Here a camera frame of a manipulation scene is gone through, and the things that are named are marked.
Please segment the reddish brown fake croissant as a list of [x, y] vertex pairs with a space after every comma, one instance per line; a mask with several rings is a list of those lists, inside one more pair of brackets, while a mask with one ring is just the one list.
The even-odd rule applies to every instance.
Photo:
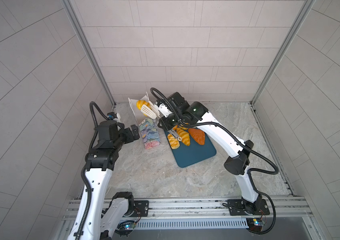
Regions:
[[196, 143], [203, 146], [205, 144], [205, 132], [200, 129], [190, 128], [188, 133]]

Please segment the ridged fake bread loaf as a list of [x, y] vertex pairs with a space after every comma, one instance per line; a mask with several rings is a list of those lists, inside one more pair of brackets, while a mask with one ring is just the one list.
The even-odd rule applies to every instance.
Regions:
[[178, 149], [180, 147], [178, 139], [176, 139], [172, 134], [168, 134], [168, 141], [172, 150]]

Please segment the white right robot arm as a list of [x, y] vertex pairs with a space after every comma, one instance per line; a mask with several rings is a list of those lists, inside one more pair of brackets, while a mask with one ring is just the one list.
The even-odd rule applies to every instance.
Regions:
[[227, 152], [228, 158], [224, 167], [235, 175], [241, 190], [241, 205], [237, 209], [252, 215], [259, 214], [262, 196], [251, 176], [253, 168], [249, 167], [249, 155], [254, 154], [262, 159], [264, 156], [252, 150], [253, 142], [235, 136], [200, 102], [190, 105], [178, 92], [170, 97], [165, 97], [156, 88], [151, 88], [151, 92], [157, 98], [156, 105], [163, 114], [160, 119], [163, 128], [169, 130], [177, 125], [191, 130], [202, 130]]

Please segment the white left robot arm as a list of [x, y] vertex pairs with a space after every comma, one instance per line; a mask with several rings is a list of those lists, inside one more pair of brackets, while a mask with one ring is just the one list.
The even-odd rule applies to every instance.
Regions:
[[131, 192], [118, 192], [106, 213], [105, 195], [122, 146], [140, 139], [139, 128], [125, 128], [116, 120], [95, 124], [95, 132], [85, 156], [81, 178], [85, 184], [79, 211], [68, 236], [70, 240], [110, 240], [125, 215], [134, 211]]

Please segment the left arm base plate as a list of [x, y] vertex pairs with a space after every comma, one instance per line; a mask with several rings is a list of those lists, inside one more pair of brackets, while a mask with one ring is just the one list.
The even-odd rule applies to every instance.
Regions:
[[150, 202], [147, 200], [134, 201], [133, 211], [130, 214], [124, 215], [124, 218], [141, 218], [147, 217], [149, 212]]

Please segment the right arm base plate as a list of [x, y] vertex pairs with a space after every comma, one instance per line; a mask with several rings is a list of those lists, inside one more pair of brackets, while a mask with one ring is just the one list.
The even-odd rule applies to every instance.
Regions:
[[255, 203], [246, 200], [227, 200], [228, 209], [231, 216], [260, 216], [270, 215], [270, 210], [266, 200], [261, 199]]

